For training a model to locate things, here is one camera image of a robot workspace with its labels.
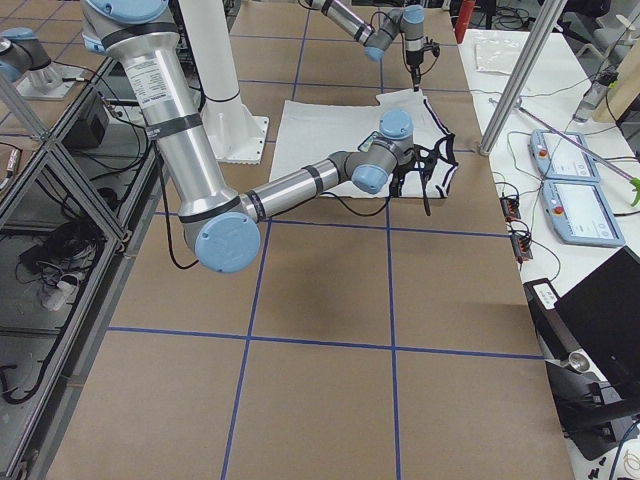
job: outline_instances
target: white sticker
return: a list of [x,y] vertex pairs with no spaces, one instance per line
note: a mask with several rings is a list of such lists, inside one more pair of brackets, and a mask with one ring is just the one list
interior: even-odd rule
[[551,287],[546,283],[539,283],[538,285],[534,285],[533,289],[538,294],[538,298],[544,305],[544,308],[547,310],[553,310],[556,308],[556,302],[558,301],[558,297],[556,297]]
[[173,99],[155,59],[132,65],[125,71],[142,108]]

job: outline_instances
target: computer monitor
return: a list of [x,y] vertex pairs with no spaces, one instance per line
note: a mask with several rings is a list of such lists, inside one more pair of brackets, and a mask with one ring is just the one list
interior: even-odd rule
[[623,247],[556,302],[622,398],[640,395],[640,258]]

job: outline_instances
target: blue-framed tablet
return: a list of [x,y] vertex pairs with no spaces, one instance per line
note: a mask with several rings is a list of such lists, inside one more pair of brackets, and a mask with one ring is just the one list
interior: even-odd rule
[[565,243],[592,247],[625,244],[599,185],[546,180],[542,184],[542,197],[553,228]]
[[[581,133],[567,132],[566,135],[581,145],[587,145]],[[592,183],[600,181],[593,157],[549,130],[534,130],[529,147],[544,178]]]

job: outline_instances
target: brown floor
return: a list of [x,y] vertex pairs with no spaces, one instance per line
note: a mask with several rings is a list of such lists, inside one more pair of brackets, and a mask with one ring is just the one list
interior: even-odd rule
[[[4,0],[0,27],[55,20],[51,48],[85,63],[76,9]],[[47,478],[572,478],[449,25],[427,12],[448,45],[423,88],[457,134],[451,197],[429,218],[415,200],[372,218],[313,201],[261,225],[232,276],[173,268],[156,215]],[[271,120],[260,166],[223,166],[240,191],[268,178],[285,100],[368,105],[409,85],[399,43],[381,70],[297,5],[245,3],[232,45],[245,104]]]

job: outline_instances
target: metal post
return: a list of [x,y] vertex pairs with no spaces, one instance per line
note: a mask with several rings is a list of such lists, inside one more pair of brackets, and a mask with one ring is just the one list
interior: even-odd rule
[[0,74],[0,100],[7,105],[11,113],[18,117],[18,120],[22,122],[33,138],[41,141],[47,139],[49,136],[47,127],[2,74]]
[[546,0],[543,3],[540,15],[536,18],[533,30],[529,34],[513,73],[500,97],[496,111],[484,132],[479,146],[481,155],[489,155],[495,145],[509,113],[520,96],[531,70],[566,4],[567,0]]

